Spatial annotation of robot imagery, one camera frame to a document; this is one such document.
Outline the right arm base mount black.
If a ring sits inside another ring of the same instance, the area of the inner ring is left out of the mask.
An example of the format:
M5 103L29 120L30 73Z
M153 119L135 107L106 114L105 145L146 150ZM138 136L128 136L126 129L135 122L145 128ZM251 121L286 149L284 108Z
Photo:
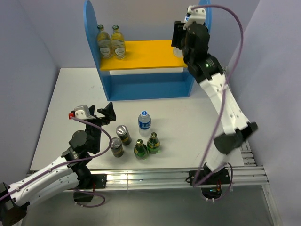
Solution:
M206 201L216 201L227 194L232 187L233 173L223 168L216 173L201 170L197 182L201 183L201 192Z

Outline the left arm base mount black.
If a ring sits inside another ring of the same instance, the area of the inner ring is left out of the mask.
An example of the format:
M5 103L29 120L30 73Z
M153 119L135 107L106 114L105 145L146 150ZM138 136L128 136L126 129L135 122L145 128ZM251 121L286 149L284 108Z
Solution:
M81 180L79 185L75 188L79 190L90 189L94 192L96 189L104 189L106 187L106 181L106 174L92 174L90 177ZM79 203L91 202L93 197L91 194L83 194L75 191L73 193L74 201Z

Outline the Pocari water bottle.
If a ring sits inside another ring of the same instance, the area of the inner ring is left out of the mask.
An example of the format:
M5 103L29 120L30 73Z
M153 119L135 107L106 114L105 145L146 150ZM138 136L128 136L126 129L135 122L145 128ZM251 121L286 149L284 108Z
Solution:
M149 137L151 134L151 117L147 111L142 111L138 117L139 133L142 137Z
M186 15L183 22L186 23L189 20L190 15ZM182 50L177 47L173 47L173 53L177 58L182 58Z

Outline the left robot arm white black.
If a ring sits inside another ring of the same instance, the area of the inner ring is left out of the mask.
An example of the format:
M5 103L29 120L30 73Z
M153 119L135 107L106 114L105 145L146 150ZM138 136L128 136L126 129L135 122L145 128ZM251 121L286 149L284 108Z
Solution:
M0 185L0 221L12 226L22 220L29 207L59 192L68 189L83 189L92 182L87 164L108 151L100 150L101 135L112 138L102 127L116 120L113 103L105 108L95 109L92 105L80 105L68 114L70 120L85 124L84 130L77 130L69 141L68 149L43 169L12 183Z

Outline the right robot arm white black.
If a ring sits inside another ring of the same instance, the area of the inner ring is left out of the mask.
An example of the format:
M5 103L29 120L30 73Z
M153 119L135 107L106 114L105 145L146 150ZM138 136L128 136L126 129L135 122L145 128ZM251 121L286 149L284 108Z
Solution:
M228 155L239 148L258 126L243 114L229 89L222 66L208 53L209 39L207 27L203 24L174 23L171 46L182 51L189 73L210 98L219 114L217 122L223 128L223 133L211 138L215 150L206 151L201 161L206 169L204 180L212 184L219 179L218 169L226 163Z

